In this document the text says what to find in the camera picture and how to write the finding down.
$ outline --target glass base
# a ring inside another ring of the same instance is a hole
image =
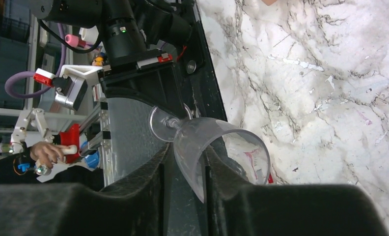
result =
[[[189,119],[193,119],[192,111],[190,108],[186,104],[184,104],[184,108],[188,114]],[[161,141],[173,142],[177,129],[167,125],[167,121],[170,119],[179,120],[179,118],[170,115],[160,108],[154,107],[151,110],[150,116],[148,118],[148,125],[150,127],[151,134]]]

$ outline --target screw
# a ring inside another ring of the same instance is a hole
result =
[[[102,68],[103,68],[103,72],[108,72],[112,70],[110,65],[104,65]]]
[[[188,74],[193,74],[196,71],[196,61],[191,60],[187,63],[186,71]]]

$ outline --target blue component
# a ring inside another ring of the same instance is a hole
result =
[[[18,170],[21,170],[22,172],[26,172],[27,169],[30,167],[29,163],[18,165]]]
[[[98,164],[99,164],[99,152],[96,151],[94,154],[92,155],[87,155],[84,160],[86,161],[86,164],[89,168],[92,168],[92,169],[96,169],[96,167],[98,167]]]

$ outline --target pink connector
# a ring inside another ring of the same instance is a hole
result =
[[[68,43],[70,46],[75,48],[77,47],[86,48],[87,46],[85,41],[81,40],[79,37],[72,34],[66,35],[64,39],[66,40],[66,43]]]

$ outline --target red wire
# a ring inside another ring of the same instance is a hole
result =
[[[181,57],[183,56],[184,52],[186,51],[186,46],[183,46],[183,51],[182,53],[177,57],[177,61],[179,61],[181,59]]]
[[[18,171],[17,171],[17,169],[15,169],[15,159],[14,159],[14,161],[12,162],[12,167],[14,168],[14,172],[17,174],[17,175],[19,175],[19,176],[23,176],[23,175],[25,175],[27,172],[25,171],[24,173],[22,173],[22,174],[20,174]]]

